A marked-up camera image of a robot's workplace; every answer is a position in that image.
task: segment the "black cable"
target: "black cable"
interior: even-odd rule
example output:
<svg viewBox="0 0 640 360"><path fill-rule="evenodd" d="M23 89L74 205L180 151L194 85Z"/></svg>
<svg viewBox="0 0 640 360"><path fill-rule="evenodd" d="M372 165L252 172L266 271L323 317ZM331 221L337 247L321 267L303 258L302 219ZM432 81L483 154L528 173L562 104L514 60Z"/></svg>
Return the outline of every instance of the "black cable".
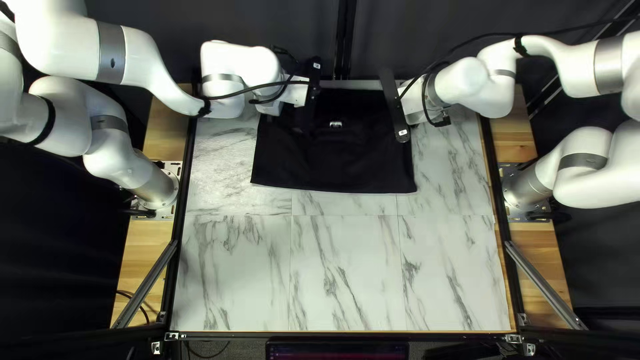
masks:
<svg viewBox="0 0 640 360"><path fill-rule="evenodd" d="M184 342L184 344L187 346L187 350L188 350L187 354L189 354L189 358L190 359L191 359L191 355L190 354L196 355L197 357L199 357L201 359L213 359L214 357L222 354L222 352L227 349L227 346L229 346L230 343L231 343L231 341L227 341L225 346L222 347L222 350L220 350L219 352L217 352L217 353L215 353L215 354L213 354L211 356L202 356L202 355L198 354L197 352L195 352L194 350L191 349L191 346L189 345L188 341Z"/></svg>
<svg viewBox="0 0 640 360"><path fill-rule="evenodd" d="M293 54L291 54L289 52L289 50L285 49L284 47L280 47L277 45L272 45L271 46L271 51L273 51L274 54L282 54L282 55L287 55L288 57L291 58L291 60L293 60L296 64L299 64L298 59L296 59L295 56L293 56Z"/></svg>
<svg viewBox="0 0 640 360"><path fill-rule="evenodd" d="M450 63L448 61L443 61L440 63L437 63L436 65L434 65L434 69L437 69L438 67L441 67L443 65L449 65ZM427 121L429 122L429 124L431 124L432 126L435 127L440 127L440 126L445 126L445 125L449 125L450 122L446 121L445 119L443 119L442 121L436 123L431 121L431 118L429 117L429 113L427 111L427 103L426 103L426 96L425 96L425 91L427 88L427 82L429 80L429 76L431 75L431 70L427 71L427 73L424 75L424 81L422 82L422 90L420 93L420 98L422 99L422 110L424 111L424 116L427 118Z"/></svg>
<svg viewBox="0 0 640 360"><path fill-rule="evenodd" d="M287 79L287 83L282 87L282 89L280 89L280 91L274 97L266 99L266 100L251 99L251 100L249 100L250 104L252 104L252 105L262 105L262 104L268 104L270 102L274 102L274 101L278 100L282 96L282 94L284 94L285 90L287 90L287 86L289 86L289 82L293 78L293 75L295 73L297 73L299 71L299 69L300 69L300 63L298 63L296 58L294 58L293 55L291 55L291 53L289 53L288 51L287 51L287 54L289 54L289 56L291 56L291 58L293 60L295 60L295 62L296 62L296 68L291 72L291 75L289 75L289 78Z"/></svg>
<svg viewBox="0 0 640 360"><path fill-rule="evenodd" d="M596 22L590 22L589 24L574 26L572 28L564 28L564 29L558 29L558 30L553 30L553 31L545 31L545 32L542 32L542 33L487 33L487 34L483 34L483 35L478 35L476 37L470 38L467 41L461 42L460 44L452 47L444 55L442 55L441 57L436 59L434 62L432 62L429 66L424 68L424 70L422 70L418 76L414 77L411 80L411 82L409 82L409 84L406 86L406 88L404 89L402 94L400 94L399 99L402 99L404 97L404 95L407 93L407 91L409 91L409 88L413 84L415 84L415 82L418 81L418 79L422 75L426 74L427 71L431 70L431 68L433 68L434 65L436 65L437 63L445 60L448 56L453 54L456 50L458 50L458 49L460 49L462 47L465 47L466 45L469 45L469 44L471 44L473 42L476 42L478 40L481 40L481 39L484 39L484 38L488 38L488 37L519 37L519 36L523 36L523 35L545 35L545 36L557 35L557 34L561 34L561 33L569 33L571 31L581 30L581 29L588 29L588 28L592 28L592 27L595 27L595 26L599 26L599 25L606 25L606 24L612 24L614 22L631 21L631 20L637 20L637 19L640 19L640 15L629 16L629 17L620 17L620 18L617 18L617 19L601 20L601 21L596 21Z"/></svg>
<svg viewBox="0 0 640 360"><path fill-rule="evenodd" d="M293 78L293 74L289 75L289 79L287 79L287 81L291 81L291 78ZM262 104L268 104L270 102L274 102L276 100L278 100L282 94L284 94L285 90L287 89L287 86L289 86L289 84L285 84L282 89L280 89L280 91L272 98L270 99L266 99L266 100L258 100L258 99L251 99L249 100L249 103L252 105L262 105Z"/></svg>
<svg viewBox="0 0 640 360"><path fill-rule="evenodd" d="M227 95L204 97L204 99L207 99L207 100L222 100L222 99L228 99L229 97L242 95L242 94L245 94L247 92L252 92L254 90L259 90L261 88L270 88L272 86L278 86L278 85L296 85L296 84L307 84L307 85L309 85L309 82L308 81L303 81L303 80L276 81L275 83L267 83L267 84L252 86L250 88L245 88L245 89L242 89L240 91L232 92L231 94L227 94Z"/></svg>
<svg viewBox="0 0 640 360"><path fill-rule="evenodd" d="M127 294L122 290L116 290L116 294L127 297L129 298L129 300L131 300L132 298L131 295ZM149 315L147 315L147 312L142 308L142 305L140 306L140 311L142 311L142 314L145 315L145 319L147 320L147 325L151 324L151 322L149 321Z"/></svg>

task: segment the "marble tile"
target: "marble tile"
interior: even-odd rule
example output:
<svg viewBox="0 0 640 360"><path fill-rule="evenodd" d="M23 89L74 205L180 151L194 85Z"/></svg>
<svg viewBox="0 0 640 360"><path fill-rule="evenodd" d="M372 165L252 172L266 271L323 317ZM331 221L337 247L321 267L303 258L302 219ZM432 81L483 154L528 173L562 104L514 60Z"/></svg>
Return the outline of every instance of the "marble tile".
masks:
<svg viewBox="0 0 640 360"><path fill-rule="evenodd" d="M293 215L396 215L395 194L293 192Z"/></svg>
<svg viewBox="0 0 640 360"><path fill-rule="evenodd" d="M450 111L450 126L421 124L412 130L416 194L398 194L398 215L492 215L492 203L476 114Z"/></svg>
<svg viewBox="0 0 640 360"><path fill-rule="evenodd" d="M258 119L253 109L236 119L198 120L189 182L188 214L291 213L290 190L268 188L250 182Z"/></svg>
<svg viewBox="0 0 640 360"><path fill-rule="evenodd" d="M493 218L399 219L408 330L509 330Z"/></svg>
<svg viewBox="0 0 640 360"><path fill-rule="evenodd" d="M288 329L291 216L187 215L172 329Z"/></svg>
<svg viewBox="0 0 640 360"><path fill-rule="evenodd" d="M404 330L397 216L293 216L289 330Z"/></svg>

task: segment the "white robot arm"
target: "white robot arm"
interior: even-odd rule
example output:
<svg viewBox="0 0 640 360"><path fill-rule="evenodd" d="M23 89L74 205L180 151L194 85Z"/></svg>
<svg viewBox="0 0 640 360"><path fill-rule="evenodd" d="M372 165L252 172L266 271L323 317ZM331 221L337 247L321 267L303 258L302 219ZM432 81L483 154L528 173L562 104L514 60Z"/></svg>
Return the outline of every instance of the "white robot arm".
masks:
<svg viewBox="0 0 640 360"><path fill-rule="evenodd" d="M463 58L427 79L429 112L437 116L448 104L462 104L488 118L506 116L513 106L516 61L521 48L551 58L560 82L571 97L622 92L622 108L640 120L640 31L624 36L565 45L539 35L505 40L485 47L475 58ZM422 111L422 80L402 98L405 114ZM398 89L401 94L405 87ZM415 122L425 121L424 117Z"/></svg>
<svg viewBox="0 0 640 360"><path fill-rule="evenodd" d="M516 41L485 47L476 58L458 60L427 78L430 117L456 103L485 117L506 116L513 106L516 61L525 51L553 59L567 95L622 92L623 110L640 120L640 31L575 46L538 35L523 36L522 46ZM405 114L422 111L422 80L402 98ZM399 94L405 88L398 89ZM582 127L523 172L503 180L504 199L522 211L534 210L551 195L561 204L585 209L639 201L639 152L638 121L626 121L613 135L599 127Z"/></svg>
<svg viewBox="0 0 640 360"><path fill-rule="evenodd" d="M244 96L215 100L209 105L208 101L183 92L169 75L149 34L87 18L83 0L7 0L7 3L15 13L22 53L41 72L146 88L168 107L185 115L232 118L242 113ZM204 86L206 96L227 95L245 85L286 80L280 62L269 49L220 41L203 45L202 70L209 83ZM271 86L254 93L265 97L281 88L282 85ZM291 85L287 91L279 101L289 99L288 102L304 104L306 85Z"/></svg>
<svg viewBox="0 0 640 360"><path fill-rule="evenodd" d="M109 179L159 209L176 197L174 181L131 147L124 110L75 79L47 76L23 93L13 23L0 14L0 135L62 156L82 156L89 173Z"/></svg>

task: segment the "wooden table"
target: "wooden table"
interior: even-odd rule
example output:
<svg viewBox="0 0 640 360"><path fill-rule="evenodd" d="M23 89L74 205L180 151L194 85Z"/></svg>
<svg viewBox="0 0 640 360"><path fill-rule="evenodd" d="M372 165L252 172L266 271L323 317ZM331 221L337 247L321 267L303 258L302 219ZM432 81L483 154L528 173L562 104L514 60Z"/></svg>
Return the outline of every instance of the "wooden table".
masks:
<svg viewBox="0 0 640 360"><path fill-rule="evenodd" d="M190 85L181 85L190 91ZM513 111L506 117L491 122L493 138L499 162L525 162L536 157L536 147L529 125L522 89L516 88ZM152 160L182 160L187 138L188 117L167 108L156 98L151 103L144 153ZM118 289L133 293L136 291L151 266L171 240L173 222L148 222L131 220L125 245ZM564 270L556 242L556 234L551 223L513 223L510 225L512 240L522 250L527 259L540 271L551 286L571 305L564 279ZM496 225L496 239L502 273L506 279L504 254ZM551 306L543 298L533 283L520 273L520 287L525 307L533 325L566 327ZM156 319L162 301L164 275L149 292L143 307L151 321ZM510 297L508 284L507 296ZM126 305L128 299L118 295L113 306L112 323ZM511 301L511 328L515 329ZM140 311L136 313L130 326L143 325L146 321Z"/></svg>
<svg viewBox="0 0 640 360"><path fill-rule="evenodd" d="M516 86L511 113L500 119L492 119L491 129L496 158L499 163L523 163L538 155L521 86ZM511 239L522 251L522 254L538 269L560 297L571 306L553 223L510 223L509 228L511 229ZM506 279L504 253L500 245L498 224L495 224L495 237L498 241L502 273ZM556 315L540 290L520 269L518 269L518 277L524 310L532 325L567 328L567 324ZM506 281L505 285L507 295L510 298L509 284ZM512 313L510 302L509 313ZM514 323L511 324L511 328L515 329Z"/></svg>

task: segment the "black towel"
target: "black towel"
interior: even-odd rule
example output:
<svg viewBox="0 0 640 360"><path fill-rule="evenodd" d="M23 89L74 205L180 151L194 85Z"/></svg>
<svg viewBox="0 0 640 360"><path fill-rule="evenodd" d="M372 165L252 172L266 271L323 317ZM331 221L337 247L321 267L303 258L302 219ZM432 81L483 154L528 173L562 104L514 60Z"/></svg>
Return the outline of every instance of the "black towel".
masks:
<svg viewBox="0 0 640 360"><path fill-rule="evenodd" d="M279 117L260 116L252 183L346 193L416 191L411 143L396 141L382 91L323 89L304 131L303 109L286 104Z"/></svg>

